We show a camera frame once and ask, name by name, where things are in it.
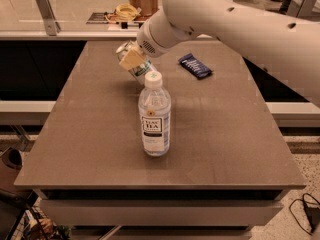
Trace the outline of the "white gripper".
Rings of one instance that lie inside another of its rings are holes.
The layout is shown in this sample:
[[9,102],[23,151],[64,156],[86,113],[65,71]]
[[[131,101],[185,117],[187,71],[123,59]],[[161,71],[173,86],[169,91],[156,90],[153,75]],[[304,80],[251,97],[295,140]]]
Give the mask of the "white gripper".
[[144,53],[150,57],[159,57],[174,45],[172,27],[168,20],[165,17],[148,19],[139,29],[137,43],[143,51],[134,46],[120,54],[119,65],[127,71],[145,61]]

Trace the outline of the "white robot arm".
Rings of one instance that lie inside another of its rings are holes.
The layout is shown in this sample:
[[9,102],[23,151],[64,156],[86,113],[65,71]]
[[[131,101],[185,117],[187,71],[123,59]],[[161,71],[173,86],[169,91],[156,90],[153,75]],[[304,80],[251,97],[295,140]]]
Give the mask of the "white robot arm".
[[201,34],[221,41],[320,105],[320,24],[232,0],[162,0],[120,64],[130,70]]

